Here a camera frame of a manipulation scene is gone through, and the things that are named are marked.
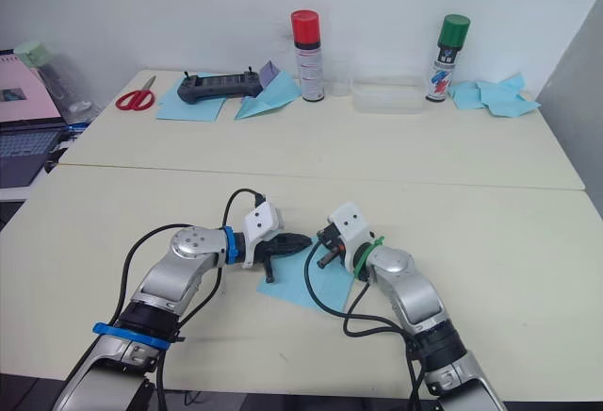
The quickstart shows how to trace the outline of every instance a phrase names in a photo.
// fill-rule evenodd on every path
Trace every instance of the green cap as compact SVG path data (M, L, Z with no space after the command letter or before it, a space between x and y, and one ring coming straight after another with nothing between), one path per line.
M469 25L471 25L471 20L464 15L457 15L456 13L447 15L444 17L440 38L437 43L439 45L463 48L464 38L467 37Z
M52 57L39 41L26 41L17 46L14 53L27 67L41 67Z

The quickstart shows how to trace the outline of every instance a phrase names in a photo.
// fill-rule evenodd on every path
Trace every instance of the dark floor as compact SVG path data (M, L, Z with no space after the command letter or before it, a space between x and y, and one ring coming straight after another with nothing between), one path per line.
M4 229L23 202L0 202L0 230Z
M48 411L61 386L57 380L0 375L0 411ZM346 397L168 392L170 411L405 411L405 401ZM195 403L185 405L195 399ZM424 403L424 411L432 409ZM507 403L509 411L603 411L603 403ZM156 398L149 411L156 411Z

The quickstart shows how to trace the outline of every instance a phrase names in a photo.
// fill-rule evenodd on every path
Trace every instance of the laptop screen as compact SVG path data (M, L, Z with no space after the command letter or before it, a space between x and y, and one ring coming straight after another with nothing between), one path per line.
M0 123L60 118L40 78L16 56L0 56Z

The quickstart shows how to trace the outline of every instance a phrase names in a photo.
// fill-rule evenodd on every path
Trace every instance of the spray can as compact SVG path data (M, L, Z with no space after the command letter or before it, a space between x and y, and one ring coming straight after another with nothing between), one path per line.
M437 41L438 55L433 62L425 98L431 102L446 100L446 92L456 65L456 55L463 48L464 39L471 21L464 15L450 14L444 17L440 38Z
M301 96L308 102L319 102L324 98L324 83L318 14L312 10L296 10L291 14L291 24Z

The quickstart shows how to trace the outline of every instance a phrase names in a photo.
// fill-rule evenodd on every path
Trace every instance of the table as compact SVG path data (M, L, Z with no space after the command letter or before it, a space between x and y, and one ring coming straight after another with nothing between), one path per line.
M357 203L386 244L415 256L502 399L603 400L603 224L583 192L243 173L58 166L0 233L0 370L64 378L112 313L134 241L170 222L217 226L243 186L306 234ZM233 205L236 230L251 204ZM128 296L169 239L141 247ZM255 292L261 270L229 267L224 278L170 349L166 387L408 396L396 336L347 338L340 320ZM393 318L377 289L358 310Z
M124 88L156 75L163 95L183 76L145 70ZM231 99L214 123L159 121L157 106L112 104L70 149L63 164L354 180L584 189L538 111L518 119L461 111L447 101L417 115L356 112L350 98L302 99L270 114L234 121Z

